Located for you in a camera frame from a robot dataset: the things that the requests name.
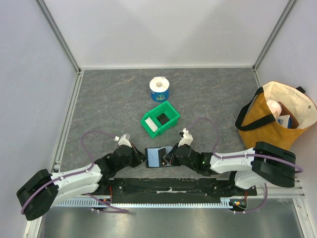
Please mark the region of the light blue card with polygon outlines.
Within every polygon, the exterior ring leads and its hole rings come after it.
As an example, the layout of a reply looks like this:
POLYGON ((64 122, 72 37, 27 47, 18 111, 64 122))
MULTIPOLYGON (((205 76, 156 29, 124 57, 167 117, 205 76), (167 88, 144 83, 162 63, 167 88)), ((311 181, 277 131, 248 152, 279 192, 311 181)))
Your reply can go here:
POLYGON ((148 157, 148 167, 149 168, 159 168, 159 157, 158 157, 159 148, 147 148, 147 157, 148 157))

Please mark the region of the black leather card holder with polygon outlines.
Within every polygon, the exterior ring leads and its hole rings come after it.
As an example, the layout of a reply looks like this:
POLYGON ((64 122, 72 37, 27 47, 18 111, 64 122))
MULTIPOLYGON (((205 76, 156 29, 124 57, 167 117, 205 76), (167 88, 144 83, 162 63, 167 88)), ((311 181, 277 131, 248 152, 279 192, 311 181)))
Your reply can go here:
POLYGON ((171 164, 168 154, 172 151, 172 149, 172 146, 146 148, 146 167, 150 169, 170 167, 171 164))

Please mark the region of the green plastic bin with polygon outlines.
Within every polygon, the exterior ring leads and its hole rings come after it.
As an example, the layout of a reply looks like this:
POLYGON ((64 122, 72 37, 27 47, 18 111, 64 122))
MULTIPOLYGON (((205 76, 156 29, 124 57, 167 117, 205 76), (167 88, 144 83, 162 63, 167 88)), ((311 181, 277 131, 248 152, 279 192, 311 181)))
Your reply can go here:
POLYGON ((149 136, 155 138, 177 125, 179 118, 179 112, 168 101, 165 101, 145 113, 140 123, 149 136))

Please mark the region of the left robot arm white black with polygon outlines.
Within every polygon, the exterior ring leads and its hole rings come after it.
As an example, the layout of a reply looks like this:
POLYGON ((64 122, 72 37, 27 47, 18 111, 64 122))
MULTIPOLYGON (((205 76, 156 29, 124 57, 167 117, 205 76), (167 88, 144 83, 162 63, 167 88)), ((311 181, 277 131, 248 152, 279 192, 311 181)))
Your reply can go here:
POLYGON ((120 145, 112 153, 93 163, 71 171, 50 173, 37 171, 16 193, 21 214, 35 220, 58 203, 86 193, 107 193, 108 180, 125 167, 136 167, 147 157, 135 146, 120 145))

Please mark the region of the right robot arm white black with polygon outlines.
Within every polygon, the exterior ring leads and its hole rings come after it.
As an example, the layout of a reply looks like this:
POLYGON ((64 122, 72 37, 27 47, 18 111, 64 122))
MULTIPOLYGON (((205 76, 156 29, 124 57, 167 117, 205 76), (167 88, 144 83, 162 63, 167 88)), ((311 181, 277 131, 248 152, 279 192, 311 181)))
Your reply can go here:
POLYGON ((267 182, 293 188, 295 173, 300 170, 294 153, 261 141, 253 148, 224 154, 199 153, 187 144, 176 144, 166 157, 172 166, 186 166, 206 177, 230 172, 226 187, 232 195, 267 182))

